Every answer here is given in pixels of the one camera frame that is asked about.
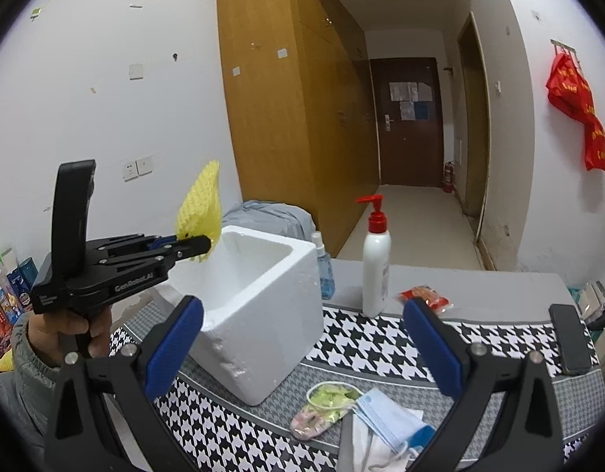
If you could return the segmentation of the left forearm grey sleeve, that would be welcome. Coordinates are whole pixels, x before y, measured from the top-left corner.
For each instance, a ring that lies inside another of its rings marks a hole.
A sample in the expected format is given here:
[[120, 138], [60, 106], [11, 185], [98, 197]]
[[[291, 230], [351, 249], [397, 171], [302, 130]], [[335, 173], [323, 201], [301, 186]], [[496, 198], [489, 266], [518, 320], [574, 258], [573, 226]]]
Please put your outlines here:
[[29, 320], [26, 313], [13, 327], [14, 369], [0, 373], [0, 406], [22, 438], [22, 448], [42, 471], [48, 471], [45, 433], [59, 369], [49, 367], [34, 353], [28, 338]]

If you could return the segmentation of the person's left hand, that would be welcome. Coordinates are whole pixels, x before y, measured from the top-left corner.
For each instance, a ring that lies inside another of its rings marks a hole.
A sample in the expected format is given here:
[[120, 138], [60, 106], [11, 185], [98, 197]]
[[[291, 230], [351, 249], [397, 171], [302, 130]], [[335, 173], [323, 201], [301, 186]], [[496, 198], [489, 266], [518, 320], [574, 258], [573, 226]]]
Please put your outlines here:
[[111, 309], [105, 307], [94, 319], [88, 321], [70, 311], [32, 314], [28, 322], [27, 336], [34, 353], [49, 367], [62, 363], [61, 336], [75, 336], [89, 332], [91, 342], [88, 353], [92, 358], [109, 354]]

